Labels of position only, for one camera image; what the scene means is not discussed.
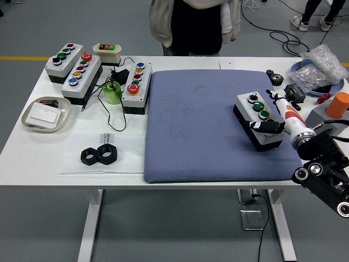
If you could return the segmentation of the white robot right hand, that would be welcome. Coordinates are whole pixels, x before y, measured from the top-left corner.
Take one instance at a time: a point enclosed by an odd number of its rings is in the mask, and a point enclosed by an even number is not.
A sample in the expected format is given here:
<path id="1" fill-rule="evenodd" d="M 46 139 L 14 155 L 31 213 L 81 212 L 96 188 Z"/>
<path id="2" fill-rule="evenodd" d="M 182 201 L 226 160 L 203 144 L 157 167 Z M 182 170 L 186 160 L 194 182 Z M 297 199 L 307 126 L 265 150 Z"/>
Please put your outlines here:
<path id="1" fill-rule="evenodd" d="M 315 136 L 315 132 L 306 126 L 300 114 L 296 112 L 285 97 L 282 97 L 280 94 L 272 90 L 266 90 L 266 92 L 274 100 L 278 112 L 284 120 L 283 123 L 275 121 L 245 121 L 246 126 L 259 133 L 280 134 L 285 131 L 291 136 L 291 138 L 299 137 L 303 133 Z"/>

